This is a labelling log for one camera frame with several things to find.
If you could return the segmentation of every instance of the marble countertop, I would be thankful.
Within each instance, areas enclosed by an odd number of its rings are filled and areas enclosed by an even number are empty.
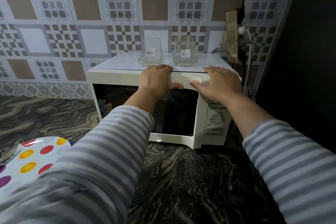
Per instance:
[[[0,149],[60,136],[76,143],[98,124],[93,100],[0,96]],[[285,223],[232,125],[225,146],[150,142],[128,223]]]

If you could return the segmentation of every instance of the hand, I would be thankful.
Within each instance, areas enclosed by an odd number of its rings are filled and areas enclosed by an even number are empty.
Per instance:
[[[139,90],[149,90],[156,100],[161,99],[168,90],[184,89],[180,83],[173,82],[168,84],[168,77],[173,70],[172,66],[158,65],[146,68],[140,74]]]
[[[242,83],[235,72],[219,66],[209,66],[203,70],[210,76],[209,85],[204,86],[195,80],[190,85],[211,101],[226,105],[230,99],[242,93]]]

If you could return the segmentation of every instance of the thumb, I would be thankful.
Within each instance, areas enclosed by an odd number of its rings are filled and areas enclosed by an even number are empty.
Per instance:
[[[201,93],[205,90],[205,86],[196,80],[192,80],[190,82],[190,85],[193,86],[196,90],[198,90]]]
[[[172,82],[171,84],[169,84],[168,88],[169,90],[174,90],[174,89],[182,90],[184,89],[184,86],[178,82]]]

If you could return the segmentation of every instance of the clear plastic container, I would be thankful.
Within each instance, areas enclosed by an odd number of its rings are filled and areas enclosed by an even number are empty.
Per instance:
[[[159,65],[162,62],[161,38],[145,37],[145,49],[141,52],[138,62],[142,66]]]
[[[177,66],[197,66],[198,57],[195,53],[195,41],[191,36],[175,38],[173,62]]]

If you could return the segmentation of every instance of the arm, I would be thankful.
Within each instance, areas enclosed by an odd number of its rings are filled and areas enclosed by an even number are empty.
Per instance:
[[[228,108],[286,222],[336,223],[336,155],[243,96],[234,72],[219,67],[205,71],[209,85],[191,85]]]
[[[172,67],[145,69],[138,91],[72,146],[53,167],[0,204],[0,223],[126,223]]]

